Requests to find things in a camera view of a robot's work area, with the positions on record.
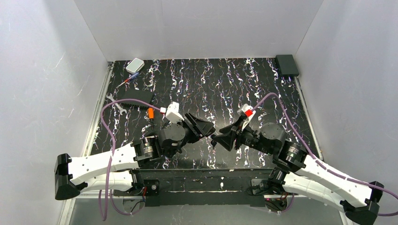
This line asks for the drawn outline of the black keys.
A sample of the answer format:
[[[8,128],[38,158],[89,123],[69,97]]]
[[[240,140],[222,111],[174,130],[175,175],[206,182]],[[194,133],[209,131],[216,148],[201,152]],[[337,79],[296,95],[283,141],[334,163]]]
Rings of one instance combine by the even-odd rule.
[[[214,140],[212,140],[212,141],[211,141],[211,145],[212,145],[212,148],[214,149],[214,148],[215,148],[215,146],[217,145],[217,142],[216,142],[216,141],[214,141]]]

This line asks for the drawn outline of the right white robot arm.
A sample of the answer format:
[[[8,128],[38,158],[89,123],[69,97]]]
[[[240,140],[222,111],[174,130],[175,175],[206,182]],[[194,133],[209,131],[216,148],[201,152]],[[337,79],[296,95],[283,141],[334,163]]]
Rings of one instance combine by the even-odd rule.
[[[304,195],[333,206],[359,225],[372,225],[378,217],[382,184],[353,182],[341,172],[333,172],[323,162],[313,159],[301,145],[287,140],[284,128],[275,123],[253,130],[248,119],[241,116],[235,123],[212,135],[212,144],[226,150],[241,145],[272,156],[276,167],[266,180],[256,181],[250,190],[253,195],[266,192],[287,192]]]

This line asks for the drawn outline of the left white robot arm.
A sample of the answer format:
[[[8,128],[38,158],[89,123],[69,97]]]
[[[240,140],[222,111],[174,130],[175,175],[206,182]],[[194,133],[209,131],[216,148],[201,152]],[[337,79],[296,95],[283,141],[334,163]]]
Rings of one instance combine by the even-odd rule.
[[[158,131],[128,143],[115,151],[86,157],[60,154],[54,167],[56,200],[67,200],[92,190],[141,192],[158,184],[142,178],[139,171],[162,157],[181,153],[183,146],[196,143],[215,132],[212,122],[186,113],[182,121],[169,123]]]

